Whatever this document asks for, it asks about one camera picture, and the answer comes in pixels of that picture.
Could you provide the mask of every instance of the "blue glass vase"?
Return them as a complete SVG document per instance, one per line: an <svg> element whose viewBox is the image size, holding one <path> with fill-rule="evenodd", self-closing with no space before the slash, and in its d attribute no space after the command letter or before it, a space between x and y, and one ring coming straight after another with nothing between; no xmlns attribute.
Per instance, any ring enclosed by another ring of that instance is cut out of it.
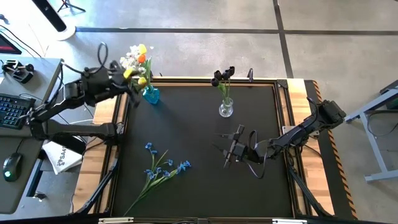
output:
<svg viewBox="0 0 398 224"><path fill-rule="evenodd" d="M145 100L155 105L159 101L160 91L149 85L144 88L144 93L142 95L144 96Z"/></svg>

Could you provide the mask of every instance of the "black floor stripe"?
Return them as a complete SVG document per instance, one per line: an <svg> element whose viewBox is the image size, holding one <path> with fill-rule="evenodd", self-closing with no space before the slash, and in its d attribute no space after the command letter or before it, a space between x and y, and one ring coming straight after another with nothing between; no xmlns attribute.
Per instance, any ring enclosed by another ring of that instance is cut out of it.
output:
<svg viewBox="0 0 398 224"><path fill-rule="evenodd" d="M179 29L179 28L94 28L77 27L76 32L183 33L183 34L278 34L276 29Z"/></svg>
<svg viewBox="0 0 398 224"><path fill-rule="evenodd" d="M289 51L287 50L284 24L282 22L282 16L280 14L279 3L278 0L273 0L273 2L274 2L274 10L276 16L276 23L278 25L278 31L279 31L280 47L282 48L282 56L284 58L284 63L285 63L286 77L293 78L292 64L290 63Z"/></svg>
<svg viewBox="0 0 398 224"><path fill-rule="evenodd" d="M285 34L296 35L398 35L398 31L386 30L285 30Z"/></svg>
<svg viewBox="0 0 398 224"><path fill-rule="evenodd" d="M185 33L185 34L279 34L277 29L180 29L76 27L76 32ZM398 30L281 30L285 35L398 35Z"/></svg>

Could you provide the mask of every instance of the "tripod leg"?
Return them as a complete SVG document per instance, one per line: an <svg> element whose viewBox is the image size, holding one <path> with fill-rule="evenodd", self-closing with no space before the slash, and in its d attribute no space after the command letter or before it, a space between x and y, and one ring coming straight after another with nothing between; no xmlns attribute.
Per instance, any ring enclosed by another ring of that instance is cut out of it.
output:
<svg viewBox="0 0 398 224"><path fill-rule="evenodd" d="M65 5L68 7L72 7L72 8L75 8L75 9L79 9L79 10L81 10L81 11L83 11L83 12L86 12L84 9L82 9L82 8L80 8L80 7L77 7L77 6L74 6L74 5L72 5L72 4L70 4L70 3L65 3Z"/></svg>

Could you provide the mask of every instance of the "yellow flower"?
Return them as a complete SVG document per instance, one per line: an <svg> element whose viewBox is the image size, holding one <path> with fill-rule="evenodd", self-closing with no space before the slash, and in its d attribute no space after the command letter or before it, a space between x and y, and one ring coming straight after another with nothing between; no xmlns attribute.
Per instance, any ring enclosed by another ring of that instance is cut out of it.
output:
<svg viewBox="0 0 398 224"><path fill-rule="evenodd" d="M138 79L138 85L140 86L146 86L147 85L147 80L144 77L140 77Z"/></svg>
<svg viewBox="0 0 398 224"><path fill-rule="evenodd" d="M133 71L132 68L126 69L126 71L124 71L124 73L123 73L124 78L125 78L125 79L130 78L130 75L131 75L132 71Z"/></svg>
<svg viewBox="0 0 398 224"><path fill-rule="evenodd" d="M145 54L147 52L147 48L145 47L144 44L138 45L138 49L140 54Z"/></svg>

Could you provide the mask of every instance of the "orange flower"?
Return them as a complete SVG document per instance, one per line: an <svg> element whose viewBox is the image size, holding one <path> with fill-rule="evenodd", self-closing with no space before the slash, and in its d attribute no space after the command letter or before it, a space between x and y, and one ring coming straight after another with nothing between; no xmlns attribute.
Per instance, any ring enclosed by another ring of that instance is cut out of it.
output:
<svg viewBox="0 0 398 224"><path fill-rule="evenodd" d="M144 54L142 54L142 55L140 55L140 56L138 57L138 62L139 62L139 63L144 63L144 62L145 62L145 55L144 55Z"/></svg>

